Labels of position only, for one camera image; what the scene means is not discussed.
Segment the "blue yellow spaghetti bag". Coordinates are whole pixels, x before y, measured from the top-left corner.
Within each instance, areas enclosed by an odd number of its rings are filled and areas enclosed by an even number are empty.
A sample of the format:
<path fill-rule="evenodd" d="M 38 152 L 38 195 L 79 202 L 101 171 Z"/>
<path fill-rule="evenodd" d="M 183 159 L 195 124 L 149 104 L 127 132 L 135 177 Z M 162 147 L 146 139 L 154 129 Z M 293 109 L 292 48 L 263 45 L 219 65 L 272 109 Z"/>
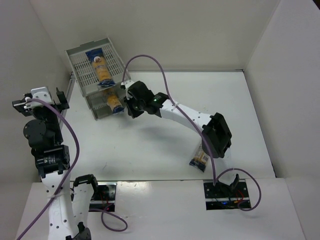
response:
<path fill-rule="evenodd" d="M 124 107 L 113 88 L 104 90 L 104 94 L 106 96 L 106 103 L 110 107 L 112 114 L 119 114 L 124 111 Z"/>

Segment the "pasta bag label side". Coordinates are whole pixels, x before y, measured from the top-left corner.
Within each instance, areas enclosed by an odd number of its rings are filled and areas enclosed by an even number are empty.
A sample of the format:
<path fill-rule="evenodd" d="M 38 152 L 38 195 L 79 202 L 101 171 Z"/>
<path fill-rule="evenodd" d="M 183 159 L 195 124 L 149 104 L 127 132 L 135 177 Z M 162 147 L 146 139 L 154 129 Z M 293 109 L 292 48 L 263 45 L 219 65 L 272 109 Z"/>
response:
<path fill-rule="evenodd" d="M 107 60 L 104 56 L 102 48 L 89 50 L 85 54 L 97 75 L 97 85 L 101 88 L 110 88 L 115 86 L 116 83 L 109 72 Z"/>
<path fill-rule="evenodd" d="M 202 143 L 200 143 L 194 153 L 193 158 L 190 160 L 189 165 L 204 173 L 209 159 L 210 156 L 204 152 Z"/>

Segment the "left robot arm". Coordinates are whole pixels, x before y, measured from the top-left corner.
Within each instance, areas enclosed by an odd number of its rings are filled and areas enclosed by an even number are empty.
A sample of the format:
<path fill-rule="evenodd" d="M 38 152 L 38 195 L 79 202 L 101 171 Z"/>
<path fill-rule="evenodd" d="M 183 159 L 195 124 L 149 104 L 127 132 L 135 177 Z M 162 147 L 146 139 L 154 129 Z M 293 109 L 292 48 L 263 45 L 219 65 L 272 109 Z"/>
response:
<path fill-rule="evenodd" d="M 12 106 L 27 122 L 23 135 L 31 148 L 41 182 L 46 187 L 47 204 L 27 227 L 29 230 L 48 212 L 49 240 L 90 240 L 87 224 L 90 201 L 98 183 L 93 174 L 79 176 L 70 182 L 71 170 L 80 156 L 80 144 L 74 130 L 62 116 L 69 108 L 63 91 L 57 90 L 56 103 L 44 87 L 32 89 Z"/>

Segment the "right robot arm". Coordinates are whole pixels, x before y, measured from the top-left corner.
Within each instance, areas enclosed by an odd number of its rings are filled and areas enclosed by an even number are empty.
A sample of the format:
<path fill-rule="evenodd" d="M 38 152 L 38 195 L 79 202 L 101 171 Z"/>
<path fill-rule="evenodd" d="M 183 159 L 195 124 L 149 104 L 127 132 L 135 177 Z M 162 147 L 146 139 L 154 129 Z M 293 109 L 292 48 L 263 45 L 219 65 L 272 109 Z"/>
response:
<path fill-rule="evenodd" d="M 165 93 L 154 94 L 142 81 L 127 80 L 120 87 L 125 90 L 124 102 L 128 115 L 133 119 L 148 113 L 172 120 L 198 133 L 202 150 L 211 158 L 214 186 L 228 198 L 234 194 L 239 182 L 235 173 L 216 176 L 231 167 L 232 134 L 222 114 L 202 113 L 170 99 Z"/>

